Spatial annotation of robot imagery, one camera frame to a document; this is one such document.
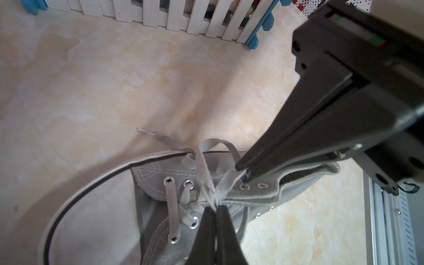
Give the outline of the grey canvas sneaker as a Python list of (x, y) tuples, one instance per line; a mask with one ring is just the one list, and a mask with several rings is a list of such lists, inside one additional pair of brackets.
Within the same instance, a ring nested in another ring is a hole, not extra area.
[[(161, 151), (130, 160), (87, 184), (55, 214), (41, 265), (182, 265), (204, 208), (192, 153)], [(254, 218), (289, 202), (337, 163), (292, 167), (256, 184), (235, 181), (222, 203), (238, 240)]]

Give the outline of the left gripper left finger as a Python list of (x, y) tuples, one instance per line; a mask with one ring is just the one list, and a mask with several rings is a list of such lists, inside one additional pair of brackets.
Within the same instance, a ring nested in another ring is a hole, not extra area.
[(214, 265), (216, 214), (206, 207), (186, 265)]

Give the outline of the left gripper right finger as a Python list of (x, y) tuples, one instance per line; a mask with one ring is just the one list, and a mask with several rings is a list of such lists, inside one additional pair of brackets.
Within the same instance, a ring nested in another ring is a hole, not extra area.
[(216, 264), (247, 265), (237, 239), (227, 206), (221, 205), (216, 211)]

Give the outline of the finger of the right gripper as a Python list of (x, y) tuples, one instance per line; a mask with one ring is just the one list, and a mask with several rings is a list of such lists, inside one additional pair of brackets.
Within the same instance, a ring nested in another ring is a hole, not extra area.
[(289, 146), (293, 134), (350, 84), (353, 73), (344, 66), (308, 66), (265, 134), (236, 164), (238, 171), (271, 171), (293, 158), (300, 144)]
[(374, 147), (417, 121), (417, 112), (385, 92), (352, 92), (311, 118), (285, 104), (245, 155), (248, 181), (285, 168), (342, 160)]

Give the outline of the grey shoelace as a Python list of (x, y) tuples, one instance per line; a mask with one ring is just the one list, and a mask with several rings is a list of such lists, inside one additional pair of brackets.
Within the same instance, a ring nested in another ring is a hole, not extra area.
[(207, 139), (199, 144), (194, 149), (177, 139), (169, 137), (160, 133), (151, 133), (147, 130), (137, 128), (137, 131), (149, 134), (159, 141), (165, 143), (169, 147), (175, 148), (180, 151), (188, 152), (182, 160), (182, 164), (188, 170), (195, 170), (196, 180), (186, 179), (183, 182), (183, 191), (181, 196), (177, 195), (177, 182), (171, 175), (163, 179), (163, 186), (165, 188), (166, 203), (168, 210), (168, 242), (176, 244), (181, 237), (180, 225), (183, 224), (190, 229), (197, 228), (199, 224), (198, 217), (192, 215), (188, 211), (188, 206), (191, 203), (191, 190), (195, 187), (200, 188), (199, 200), (206, 201), (207, 206), (211, 207), (214, 212), (217, 211), (218, 206), (230, 192), (236, 181), (243, 176), (243, 172), (236, 172), (230, 169), (220, 175), (221, 180), (218, 185), (213, 183), (213, 177), (208, 169), (204, 153), (218, 144), (224, 144), (230, 151), (233, 161), (237, 162), (241, 159), (240, 154), (235, 146), (221, 139)]

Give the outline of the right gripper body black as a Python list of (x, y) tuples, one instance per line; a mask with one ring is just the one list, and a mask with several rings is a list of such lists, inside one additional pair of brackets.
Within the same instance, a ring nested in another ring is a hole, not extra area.
[[(384, 191), (424, 175), (424, 43), (346, 1), (329, 1), (293, 33), (300, 75), (308, 66), (344, 66), (350, 84), (321, 109), (352, 92), (385, 92), (417, 112), (417, 121), (354, 159)], [(349, 159), (342, 155), (342, 160)]]

